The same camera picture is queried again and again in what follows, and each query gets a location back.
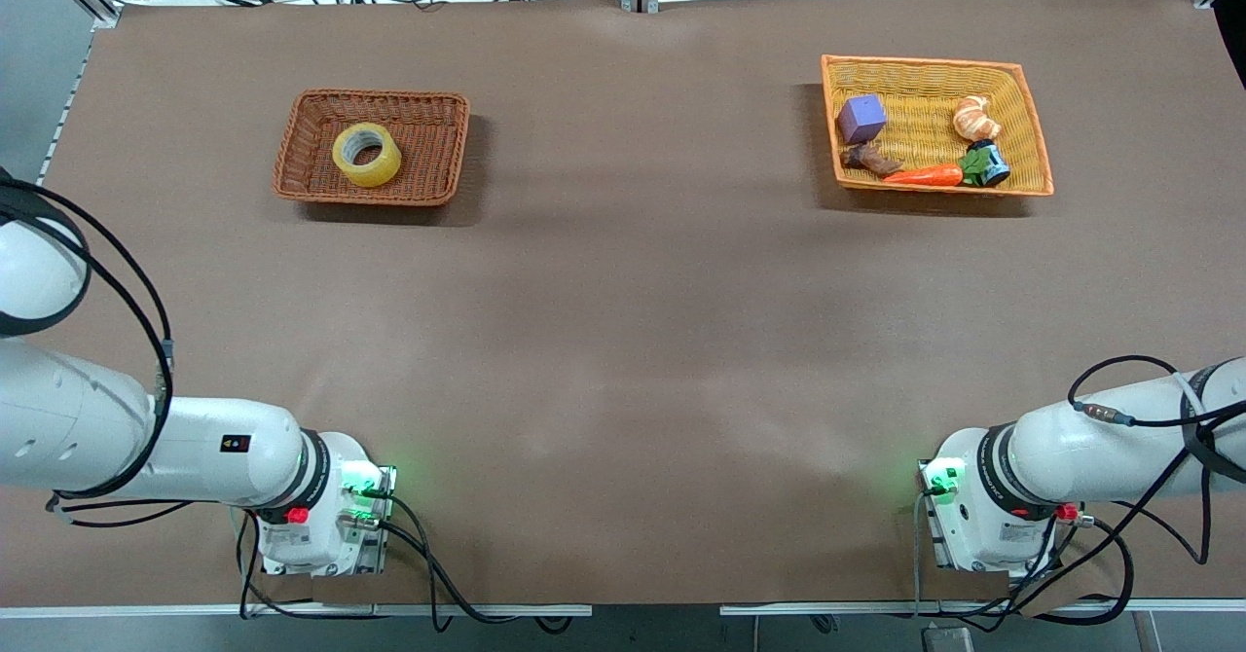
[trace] black label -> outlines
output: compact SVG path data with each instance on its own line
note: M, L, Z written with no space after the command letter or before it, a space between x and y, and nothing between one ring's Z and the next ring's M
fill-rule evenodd
M223 435L221 436L222 453L245 453L250 449L249 435Z

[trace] wicker basket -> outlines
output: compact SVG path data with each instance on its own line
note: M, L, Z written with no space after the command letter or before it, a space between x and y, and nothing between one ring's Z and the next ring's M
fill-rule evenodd
M273 192L285 199L346 204L445 204L459 187L467 98L450 92L308 90L290 111L277 152ZM384 126L402 167L380 187L359 187L333 163L333 141L360 122Z
M822 56L826 122L831 132L835 178L851 189L906 189L944 194L1042 197L1052 194L1052 166L1047 160L1038 111L1015 64L926 59ZM987 115L1003 127L996 145L1012 167L998 187L939 187L882 182L870 171L845 168L835 117L849 97L876 93L887 112L887 126L875 140L878 151L906 170L952 163L969 142L952 127L957 102L968 95L991 100Z

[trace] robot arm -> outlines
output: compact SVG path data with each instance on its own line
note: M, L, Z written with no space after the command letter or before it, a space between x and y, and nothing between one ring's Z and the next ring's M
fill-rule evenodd
M98 266L39 192L0 171L0 484L72 495L141 460L110 494L250 510L270 572L379 571L385 534L369 526L388 500L361 492L391 492L395 471L354 439L304 430L269 404L176 396L145 458L158 399L128 375L19 338L71 314Z
M1191 456L1176 466L1158 496L1197 494L1205 465L1212 470L1212 490L1241 487L1246 475L1236 465L1246 459L1246 421L1217 428L1214 450L1202 448L1194 425L1144 424L1174 423L1241 403L1246 359L1181 378L1087 395L1079 399L1085 410L1062 401L1012 424L952 434L921 469L923 484L934 494L931 527L939 565L1008 571L1022 578L1027 561L1048 550L1042 542L1044 524L1060 505L1138 501L1184 450ZM1140 425L1126 425L1130 419Z

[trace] black strap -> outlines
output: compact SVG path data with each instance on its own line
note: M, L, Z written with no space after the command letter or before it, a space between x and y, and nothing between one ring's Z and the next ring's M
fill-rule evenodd
M1207 380L1211 379L1212 373L1231 362L1225 360L1224 363L1202 368L1194 373L1194 376L1190 378L1190 386L1194 388L1194 393L1199 399L1202 399L1202 389L1207 386ZM1197 410L1190 404L1190 398L1184 391L1181 393L1181 415L1187 419L1199 415ZM1185 439L1185 449L1190 451L1190 455L1194 455L1195 460L1202 463L1204 467L1234 481L1246 484L1246 470L1242 470L1237 463L1216 453L1216 436L1210 430L1205 431L1200 424L1185 424L1181 426L1181 438Z

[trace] toy croissant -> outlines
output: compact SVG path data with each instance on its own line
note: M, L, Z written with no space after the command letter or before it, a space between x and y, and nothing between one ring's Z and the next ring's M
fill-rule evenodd
M956 133L969 141L982 141L999 136L999 123L987 116L986 108L989 101L986 97L971 95L956 106L952 115L952 126Z

